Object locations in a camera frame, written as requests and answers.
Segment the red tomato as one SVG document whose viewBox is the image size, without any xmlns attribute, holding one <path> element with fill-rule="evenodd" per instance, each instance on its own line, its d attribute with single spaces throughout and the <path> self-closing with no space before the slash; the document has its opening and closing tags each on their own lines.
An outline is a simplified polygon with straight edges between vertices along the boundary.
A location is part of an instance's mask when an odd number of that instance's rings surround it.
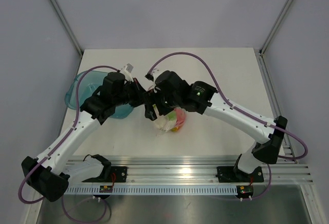
<svg viewBox="0 0 329 224">
<path fill-rule="evenodd" d="M 176 126 L 182 126 L 186 120 L 186 111 L 181 108 L 176 108 Z"/>
</svg>

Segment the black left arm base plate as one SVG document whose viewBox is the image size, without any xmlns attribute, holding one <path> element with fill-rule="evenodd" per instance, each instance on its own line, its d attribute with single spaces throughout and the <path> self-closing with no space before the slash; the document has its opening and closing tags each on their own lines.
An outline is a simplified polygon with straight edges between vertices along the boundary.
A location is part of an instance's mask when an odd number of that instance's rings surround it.
<svg viewBox="0 0 329 224">
<path fill-rule="evenodd" d="M 96 178 L 89 178 L 83 180 L 83 182 L 88 183 L 125 183 L 127 179 L 127 166 L 112 166 L 109 174 L 107 176 L 100 175 Z"/>
</svg>

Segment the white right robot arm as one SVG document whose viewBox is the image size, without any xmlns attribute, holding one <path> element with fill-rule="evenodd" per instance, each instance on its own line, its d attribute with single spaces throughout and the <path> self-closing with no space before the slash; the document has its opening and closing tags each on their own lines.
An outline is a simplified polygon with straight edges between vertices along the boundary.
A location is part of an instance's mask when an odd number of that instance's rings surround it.
<svg viewBox="0 0 329 224">
<path fill-rule="evenodd" d="M 240 154 L 231 170 L 238 182 L 248 182 L 262 164 L 276 164 L 287 119 L 264 118 L 252 115 L 234 103 L 224 100 L 218 90 L 203 82 L 188 84 L 173 71 L 154 70 L 145 76 L 153 82 L 152 89 L 145 92 L 145 117 L 156 120 L 156 108 L 160 116 L 175 108 L 195 112 L 222 120 L 243 131 L 254 139 L 254 144 Z"/>
</svg>

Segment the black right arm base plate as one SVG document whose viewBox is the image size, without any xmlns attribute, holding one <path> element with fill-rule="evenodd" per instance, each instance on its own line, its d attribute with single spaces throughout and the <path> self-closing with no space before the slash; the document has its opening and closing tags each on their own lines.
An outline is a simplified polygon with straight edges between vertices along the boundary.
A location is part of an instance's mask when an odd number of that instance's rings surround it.
<svg viewBox="0 0 329 224">
<path fill-rule="evenodd" d="M 216 168 L 219 183 L 262 183 L 264 176 L 262 168 L 258 166 L 251 174 L 234 171 L 234 166 L 218 166 Z"/>
</svg>

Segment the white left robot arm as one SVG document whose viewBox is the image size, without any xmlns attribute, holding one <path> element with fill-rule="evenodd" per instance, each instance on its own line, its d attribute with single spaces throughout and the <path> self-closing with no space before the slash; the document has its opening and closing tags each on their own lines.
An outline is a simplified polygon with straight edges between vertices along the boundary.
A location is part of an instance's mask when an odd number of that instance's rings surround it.
<svg viewBox="0 0 329 224">
<path fill-rule="evenodd" d="M 25 178 L 22 183 L 54 202 L 75 182 L 111 179 L 111 162 L 101 155 L 92 155 L 74 169 L 66 168 L 66 163 L 86 138 L 115 113 L 116 107 L 142 105 L 144 91 L 136 78 L 127 80 L 121 72 L 108 73 L 103 84 L 79 106 L 76 118 L 65 134 L 37 157 L 28 156 L 23 160 Z"/>
</svg>

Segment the white cauliflower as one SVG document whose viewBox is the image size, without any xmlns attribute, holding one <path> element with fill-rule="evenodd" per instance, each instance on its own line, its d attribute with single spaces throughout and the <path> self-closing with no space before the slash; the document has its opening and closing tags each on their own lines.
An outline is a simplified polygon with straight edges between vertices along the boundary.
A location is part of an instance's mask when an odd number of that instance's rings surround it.
<svg viewBox="0 0 329 224">
<path fill-rule="evenodd" d="M 163 131 L 168 132 L 174 128 L 176 124 L 176 118 L 169 118 L 168 116 L 160 116 L 155 121 L 153 121 L 154 126 Z"/>
</svg>

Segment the clear pink zip top bag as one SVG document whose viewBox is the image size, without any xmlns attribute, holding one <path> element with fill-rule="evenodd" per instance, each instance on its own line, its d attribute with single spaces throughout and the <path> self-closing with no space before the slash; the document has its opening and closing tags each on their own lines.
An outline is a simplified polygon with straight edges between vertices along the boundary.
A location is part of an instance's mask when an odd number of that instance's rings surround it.
<svg viewBox="0 0 329 224">
<path fill-rule="evenodd" d="M 183 127 L 187 117 L 184 109 L 175 108 L 167 115 L 161 116 L 155 104 L 153 108 L 157 116 L 157 119 L 153 121 L 153 125 L 162 133 L 177 132 Z"/>
</svg>

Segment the red orange mango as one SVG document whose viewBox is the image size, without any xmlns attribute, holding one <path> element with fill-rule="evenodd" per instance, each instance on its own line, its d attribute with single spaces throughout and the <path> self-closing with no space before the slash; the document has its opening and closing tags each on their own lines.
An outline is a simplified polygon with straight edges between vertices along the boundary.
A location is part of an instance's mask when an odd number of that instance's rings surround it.
<svg viewBox="0 0 329 224">
<path fill-rule="evenodd" d="M 178 126 L 178 127 L 174 127 L 174 128 L 172 128 L 171 131 L 172 131 L 172 132 L 177 132 L 177 131 L 179 131 L 180 129 L 181 129 L 181 127 Z"/>
</svg>

